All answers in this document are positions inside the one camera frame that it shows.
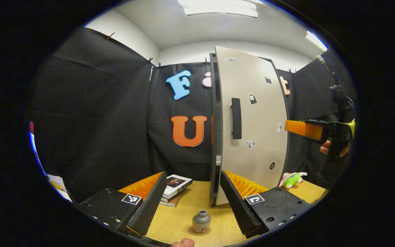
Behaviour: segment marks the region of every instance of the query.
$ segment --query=hand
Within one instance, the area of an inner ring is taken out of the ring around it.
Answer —
[[[175,242],[171,247],[194,247],[194,241],[189,238],[184,238],[180,243]]]
[[[323,143],[323,146],[322,147],[320,147],[320,151],[322,152],[322,153],[325,153],[325,154],[329,154],[329,149],[330,149],[330,145],[332,144],[332,141],[326,141],[326,142],[324,142]],[[344,147],[344,149],[340,152],[340,154],[339,154],[339,158],[342,158],[344,155],[346,155],[346,153],[348,153],[350,151],[350,145],[346,145],[345,147]]]

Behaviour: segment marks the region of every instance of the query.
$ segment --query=green plush toy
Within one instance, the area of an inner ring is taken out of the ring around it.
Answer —
[[[303,181],[301,176],[305,176],[305,175],[307,175],[306,172],[294,172],[294,173],[286,172],[283,175],[283,179],[281,180],[279,186],[284,186],[285,188],[288,189],[296,183],[301,183],[301,181]]]

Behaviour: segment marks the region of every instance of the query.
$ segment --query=book cover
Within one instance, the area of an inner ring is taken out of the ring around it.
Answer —
[[[160,201],[159,203],[161,205],[166,205],[166,206],[170,206],[170,207],[176,207],[178,205],[178,203],[179,203],[179,200],[181,199],[181,196],[182,196],[182,191],[179,192],[176,196],[172,197],[169,202]]]
[[[191,178],[185,178],[178,175],[170,175],[167,177],[167,186],[164,191],[163,197],[170,199],[181,192],[183,189],[188,187],[193,180]]]

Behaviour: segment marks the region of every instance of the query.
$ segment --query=white wall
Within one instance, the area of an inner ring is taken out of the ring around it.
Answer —
[[[215,46],[232,48],[254,56],[272,59],[275,67],[282,70],[299,70],[315,59],[267,44],[243,41],[207,41],[163,49],[159,52],[158,60],[161,65],[200,62],[205,61],[205,58],[210,61],[210,52],[215,52]]]
[[[152,63],[158,65],[159,48],[136,25],[116,11],[109,11],[92,20],[85,27],[112,38],[131,48],[146,58],[153,58]]]

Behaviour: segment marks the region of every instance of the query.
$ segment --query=ceiling light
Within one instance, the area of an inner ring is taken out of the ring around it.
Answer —
[[[266,3],[263,3],[263,1],[261,1],[261,0],[249,0],[249,1],[252,3],[266,4]]]
[[[243,0],[178,0],[186,15],[222,13],[257,18],[255,4]]]
[[[318,39],[318,37],[316,37],[313,33],[307,31],[307,35],[306,38],[310,41],[312,41],[315,45],[317,45],[321,50],[326,51],[327,47],[326,45],[320,40]]]

